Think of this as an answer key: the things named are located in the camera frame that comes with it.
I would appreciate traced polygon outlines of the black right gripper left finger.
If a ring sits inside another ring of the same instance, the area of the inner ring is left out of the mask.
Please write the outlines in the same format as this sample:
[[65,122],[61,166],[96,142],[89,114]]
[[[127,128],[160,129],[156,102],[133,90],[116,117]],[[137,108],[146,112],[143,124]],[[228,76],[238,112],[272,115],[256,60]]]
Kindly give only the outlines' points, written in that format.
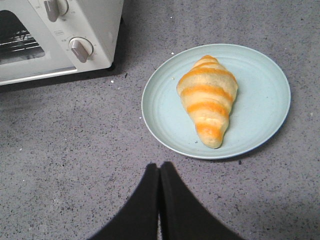
[[160,171],[148,164],[137,188],[120,211],[92,240],[156,240]]

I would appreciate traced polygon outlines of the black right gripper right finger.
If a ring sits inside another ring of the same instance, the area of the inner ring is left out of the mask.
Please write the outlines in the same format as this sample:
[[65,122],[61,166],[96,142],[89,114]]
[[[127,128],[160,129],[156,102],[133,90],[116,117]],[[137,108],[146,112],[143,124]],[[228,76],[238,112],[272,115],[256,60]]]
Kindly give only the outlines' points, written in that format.
[[160,167],[160,223],[164,240],[241,240],[197,200],[172,162]]

